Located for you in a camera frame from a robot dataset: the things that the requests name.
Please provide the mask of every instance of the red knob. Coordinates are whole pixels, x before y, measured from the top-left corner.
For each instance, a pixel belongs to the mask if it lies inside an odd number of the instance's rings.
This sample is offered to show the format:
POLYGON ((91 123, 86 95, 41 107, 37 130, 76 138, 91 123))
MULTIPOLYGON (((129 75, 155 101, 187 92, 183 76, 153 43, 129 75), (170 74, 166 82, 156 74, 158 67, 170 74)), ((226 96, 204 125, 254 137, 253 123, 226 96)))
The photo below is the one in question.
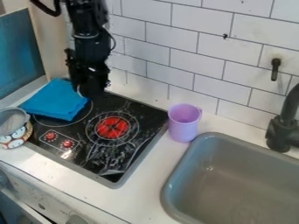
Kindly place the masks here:
POLYGON ((63 147, 65 147, 65 148, 71 148, 72 147, 72 145, 73 145, 73 143, 72 143, 72 141, 70 141, 70 140, 65 140, 64 142, 63 142, 63 147))
POLYGON ((53 140, 56 137, 54 132, 49 132, 45 135, 46 140, 53 140))

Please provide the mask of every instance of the black faucet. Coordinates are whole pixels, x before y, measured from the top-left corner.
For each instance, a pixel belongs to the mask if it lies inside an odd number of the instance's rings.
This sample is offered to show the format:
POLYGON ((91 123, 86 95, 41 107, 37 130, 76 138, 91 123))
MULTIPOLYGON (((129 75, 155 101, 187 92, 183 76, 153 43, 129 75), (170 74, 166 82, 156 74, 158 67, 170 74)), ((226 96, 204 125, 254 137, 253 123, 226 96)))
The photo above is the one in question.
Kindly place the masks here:
POLYGON ((270 150, 287 152, 291 146, 299 147, 299 127, 296 112, 299 106, 299 84, 288 94, 280 115, 271 120, 266 133, 270 150))

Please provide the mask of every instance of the pot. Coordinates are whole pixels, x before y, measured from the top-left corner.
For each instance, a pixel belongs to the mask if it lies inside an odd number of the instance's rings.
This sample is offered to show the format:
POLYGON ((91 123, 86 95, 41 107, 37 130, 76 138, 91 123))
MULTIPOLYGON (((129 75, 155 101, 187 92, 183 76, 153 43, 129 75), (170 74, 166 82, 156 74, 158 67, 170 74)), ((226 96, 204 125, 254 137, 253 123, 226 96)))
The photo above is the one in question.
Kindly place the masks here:
POLYGON ((30 116, 21 108, 0 110, 0 149, 14 149, 31 136, 30 116))

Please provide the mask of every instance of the toy stove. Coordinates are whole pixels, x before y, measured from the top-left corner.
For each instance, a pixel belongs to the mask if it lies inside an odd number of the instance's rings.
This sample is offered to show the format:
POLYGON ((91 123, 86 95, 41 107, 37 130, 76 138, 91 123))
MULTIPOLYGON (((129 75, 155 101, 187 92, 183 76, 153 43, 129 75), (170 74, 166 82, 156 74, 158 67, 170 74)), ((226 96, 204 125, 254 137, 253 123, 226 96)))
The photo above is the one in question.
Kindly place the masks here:
POLYGON ((41 115, 31 122, 34 150, 90 178, 116 183, 155 143, 167 113, 104 93, 71 122, 41 115))

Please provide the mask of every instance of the blue panel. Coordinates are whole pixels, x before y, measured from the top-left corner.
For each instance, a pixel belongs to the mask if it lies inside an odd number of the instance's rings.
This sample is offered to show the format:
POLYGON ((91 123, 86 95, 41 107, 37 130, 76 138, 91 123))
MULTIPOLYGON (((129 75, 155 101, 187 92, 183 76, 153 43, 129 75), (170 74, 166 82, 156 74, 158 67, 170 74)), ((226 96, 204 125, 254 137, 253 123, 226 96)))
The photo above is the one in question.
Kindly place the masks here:
POLYGON ((0 17, 0 99, 44 74, 28 10, 0 17))

